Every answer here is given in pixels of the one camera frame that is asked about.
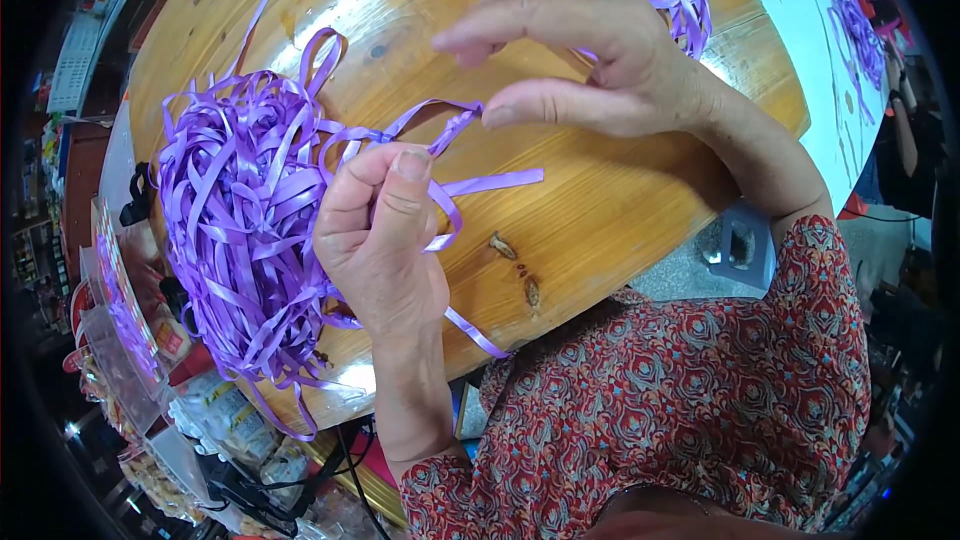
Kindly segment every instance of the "white table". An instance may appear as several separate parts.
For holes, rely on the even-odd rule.
[[[864,102],[873,123],[858,105],[841,54],[859,68],[856,54],[838,45],[827,15],[831,0],[760,0],[797,70],[810,113],[810,129],[800,138],[830,190],[835,214],[840,213],[857,184],[881,127],[886,88],[875,90],[860,70]]]

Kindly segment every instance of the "sleeve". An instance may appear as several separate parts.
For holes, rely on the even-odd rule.
[[[763,302],[795,341],[820,349],[825,357],[866,359],[857,284],[832,220],[810,215],[793,224],[777,253],[774,280]]]
[[[470,512],[473,465],[452,454],[431,456],[416,463],[400,480],[400,502],[410,537],[467,540],[473,525]]]
[[[836,223],[820,215],[794,223],[780,246],[763,299],[780,338],[775,348],[798,421],[829,430],[828,468],[842,482],[870,413],[867,337],[850,258]]]

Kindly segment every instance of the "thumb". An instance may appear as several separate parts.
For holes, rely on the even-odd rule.
[[[569,124],[605,131],[611,119],[623,119],[618,92],[585,86],[570,79],[526,79],[500,90],[486,103],[483,125]]]
[[[402,250],[417,245],[426,227],[432,164],[430,154],[420,146],[393,158],[370,225],[369,240],[375,246]]]

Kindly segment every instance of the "hand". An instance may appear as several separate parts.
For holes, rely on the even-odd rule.
[[[642,136],[699,126],[709,114],[702,85],[713,76],[680,50],[648,0],[479,0],[433,46],[476,67],[522,37],[587,49],[597,65],[586,84],[528,79],[500,90],[486,103],[486,127],[572,124]]]
[[[340,167],[319,204],[314,252],[374,343],[417,340],[450,305],[437,255],[424,252],[437,234],[431,166],[422,146],[376,146]]]

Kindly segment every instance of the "tile floor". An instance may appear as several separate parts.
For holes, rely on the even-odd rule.
[[[871,206],[868,215],[884,220],[907,220],[911,217],[910,213],[886,206]],[[904,251],[914,238],[914,224],[882,222],[860,217],[840,221],[839,226],[846,241],[850,264],[856,268],[863,260],[866,277],[873,287],[881,280],[897,282],[897,272],[904,258]],[[691,237],[631,281],[630,286],[654,300],[719,296],[762,297],[763,290],[714,276],[707,269],[704,253],[716,252],[721,229],[718,218],[700,234]],[[461,436],[480,438],[487,424],[487,415],[480,407],[479,391],[473,386],[467,388]]]

